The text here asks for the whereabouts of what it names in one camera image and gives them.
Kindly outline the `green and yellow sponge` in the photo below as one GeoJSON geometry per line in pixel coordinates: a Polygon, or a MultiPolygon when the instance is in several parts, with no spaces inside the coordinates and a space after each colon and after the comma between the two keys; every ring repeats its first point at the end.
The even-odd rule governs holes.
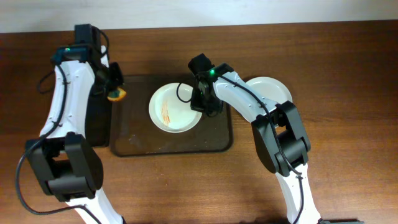
{"type": "Polygon", "coordinates": [[[126,96],[126,91],[120,87],[108,93],[107,99],[112,102],[121,101],[126,96]]]}

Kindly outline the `white plate with sauce streak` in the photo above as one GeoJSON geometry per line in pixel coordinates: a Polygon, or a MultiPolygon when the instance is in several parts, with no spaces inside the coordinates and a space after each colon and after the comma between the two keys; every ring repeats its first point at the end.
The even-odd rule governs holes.
{"type": "Polygon", "coordinates": [[[286,101],[293,102],[292,95],[288,88],[280,81],[271,77],[256,77],[246,82],[250,87],[270,100],[280,104],[286,101]]]}

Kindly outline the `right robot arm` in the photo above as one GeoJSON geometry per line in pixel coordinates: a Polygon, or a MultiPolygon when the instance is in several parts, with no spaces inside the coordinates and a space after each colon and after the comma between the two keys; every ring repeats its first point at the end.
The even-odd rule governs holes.
{"type": "Polygon", "coordinates": [[[218,114],[226,103],[240,113],[251,124],[259,160],[279,182],[289,223],[321,223],[308,181],[311,145],[297,107],[268,99],[228,64],[216,66],[204,54],[193,57],[188,68],[195,79],[191,109],[218,114]]]}

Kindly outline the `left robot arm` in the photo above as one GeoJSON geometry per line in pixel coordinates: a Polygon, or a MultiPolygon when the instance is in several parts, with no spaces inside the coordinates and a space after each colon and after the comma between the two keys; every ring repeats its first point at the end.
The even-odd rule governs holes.
{"type": "Polygon", "coordinates": [[[52,104],[37,139],[28,140],[28,161],[46,195],[75,210],[85,223],[124,223],[108,200],[96,148],[109,145],[112,105],[125,96],[124,78],[109,60],[106,34],[91,24],[75,26],[72,44],[52,57],[52,104]]]}

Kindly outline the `black sponge tray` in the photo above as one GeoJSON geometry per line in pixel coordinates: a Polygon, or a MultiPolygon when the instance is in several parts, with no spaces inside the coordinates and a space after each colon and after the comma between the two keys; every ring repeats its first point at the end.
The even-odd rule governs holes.
{"type": "Polygon", "coordinates": [[[112,104],[107,99],[109,78],[104,73],[95,76],[85,118],[85,136],[92,147],[109,144],[112,104]]]}

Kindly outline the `dark brown serving tray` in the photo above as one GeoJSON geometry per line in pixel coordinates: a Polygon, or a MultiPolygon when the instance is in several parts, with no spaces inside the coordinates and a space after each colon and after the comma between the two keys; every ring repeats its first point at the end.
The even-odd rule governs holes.
{"type": "Polygon", "coordinates": [[[228,105],[214,117],[203,115],[198,124],[183,133],[168,133],[150,119],[151,96],[169,83],[193,85],[188,74],[131,75],[125,78],[126,96],[113,105],[110,150],[119,157],[156,154],[223,152],[233,144],[228,105]]]}

